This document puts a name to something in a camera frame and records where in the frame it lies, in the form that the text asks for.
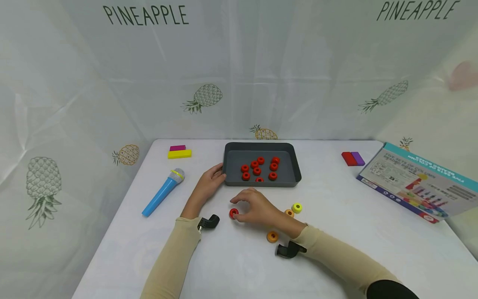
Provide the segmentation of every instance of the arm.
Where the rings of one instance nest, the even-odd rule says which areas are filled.
[[[176,219],[173,232],[159,254],[146,280],[141,299],[178,299],[183,288],[189,260],[201,234],[197,229],[199,212],[226,179],[222,163],[206,171],[189,197],[181,217]]]
[[[246,214],[234,215],[236,220],[276,227],[307,249],[305,256],[321,262],[361,292],[366,293],[368,287],[379,280],[399,282],[392,273],[361,251],[279,211],[256,189],[243,190],[231,199],[234,204],[239,201],[248,202],[250,210]]]

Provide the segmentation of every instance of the microphone handle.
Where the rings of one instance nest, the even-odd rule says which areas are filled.
[[[146,206],[143,210],[142,214],[146,217],[151,215],[153,211],[159,206],[159,204],[166,198],[166,196],[171,192],[171,190],[176,187],[177,183],[172,178],[168,177],[164,182],[161,189],[159,189],[158,193],[152,198],[150,203]]]

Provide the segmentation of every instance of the yellow microphone band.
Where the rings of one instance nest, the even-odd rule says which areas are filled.
[[[179,177],[180,177],[181,179],[184,179],[184,176],[182,176],[179,172],[177,172],[177,171],[175,171],[175,170],[171,170],[171,172],[176,173],[177,175],[179,175]]]

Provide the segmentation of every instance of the child's hand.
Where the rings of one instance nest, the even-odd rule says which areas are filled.
[[[189,200],[198,201],[204,205],[225,179],[226,174],[222,174],[222,163],[213,166],[199,178]]]
[[[239,222],[259,223],[274,226],[291,238],[297,238],[307,224],[279,211],[265,196],[254,188],[242,190],[231,202],[239,201],[249,203],[249,211],[245,214],[234,214],[234,219]]]
[[[213,166],[207,170],[196,184],[196,187],[191,193],[181,217],[194,219],[199,216],[201,208],[206,201],[216,192],[217,188],[226,179],[226,174],[222,174],[222,163]]]
[[[234,214],[234,219],[239,222],[251,222],[275,226],[277,218],[283,214],[271,204],[262,193],[252,187],[242,190],[230,200],[233,204],[236,204],[239,201],[246,201],[250,205],[247,213]]]

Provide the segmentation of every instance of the toy box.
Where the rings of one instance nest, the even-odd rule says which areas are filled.
[[[386,143],[357,177],[431,223],[478,206],[478,183]]]

